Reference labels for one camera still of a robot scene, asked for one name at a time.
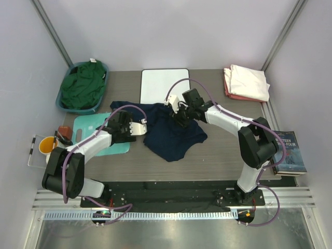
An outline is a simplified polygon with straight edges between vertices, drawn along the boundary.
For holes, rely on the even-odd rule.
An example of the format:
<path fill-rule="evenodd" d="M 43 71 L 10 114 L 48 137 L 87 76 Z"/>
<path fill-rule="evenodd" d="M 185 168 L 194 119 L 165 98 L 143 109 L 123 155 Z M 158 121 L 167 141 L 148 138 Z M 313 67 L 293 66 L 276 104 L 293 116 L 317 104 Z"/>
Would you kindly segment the navy blue t shirt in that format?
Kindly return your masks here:
<path fill-rule="evenodd" d="M 184 158 L 187 150 L 198 143 L 203 143 L 208 135 L 194 120 L 185 128 L 179 126 L 170 116 L 171 108 L 161 103 L 137 104 L 128 101 L 113 101 L 111 109 L 125 105 L 135 105 L 147 116 L 147 133 L 143 143 L 156 155 L 167 162 Z"/>

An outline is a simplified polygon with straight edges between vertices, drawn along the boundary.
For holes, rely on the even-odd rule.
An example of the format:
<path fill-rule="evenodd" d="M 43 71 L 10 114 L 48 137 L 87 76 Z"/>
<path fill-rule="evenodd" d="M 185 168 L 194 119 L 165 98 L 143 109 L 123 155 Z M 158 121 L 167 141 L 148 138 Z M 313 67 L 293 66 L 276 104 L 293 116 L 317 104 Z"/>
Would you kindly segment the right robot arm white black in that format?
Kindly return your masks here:
<path fill-rule="evenodd" d="M 266 119 L 248 119 L 226 110 L 214 100 L 206 102 L 197 89 L 190 89 L 182 96 L 183 101 L 168 93 L 164 101 L 172 108 L 171 117 L 181 127 L 198 120 L 220 127 L 238 138 L 244 166 L 234 187 L 234 198 L 238 204 L 248 204 L 257 191 L 263 168 L 279 150 L 275 133 Z"/>

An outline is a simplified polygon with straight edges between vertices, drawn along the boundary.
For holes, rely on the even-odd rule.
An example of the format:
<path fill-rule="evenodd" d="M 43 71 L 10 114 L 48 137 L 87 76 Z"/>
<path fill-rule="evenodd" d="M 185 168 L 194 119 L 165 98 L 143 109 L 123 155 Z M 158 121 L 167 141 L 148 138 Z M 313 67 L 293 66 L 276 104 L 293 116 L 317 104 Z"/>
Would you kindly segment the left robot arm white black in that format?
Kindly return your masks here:
<path fill-rule="evenodd" d="M 58 194 L 65 200 L 92 197 L 100 207 L 110 202 L 110 193 L 99 181 L 85 178 L 86 163 L 100 151 L 114 144 L 136 141 L 131 134 L 132 114 L 125 110 L 117 112 L 101 131 L 96 131 L 75 145 L 52 150 L 42 180 L 42 187 Z"/>

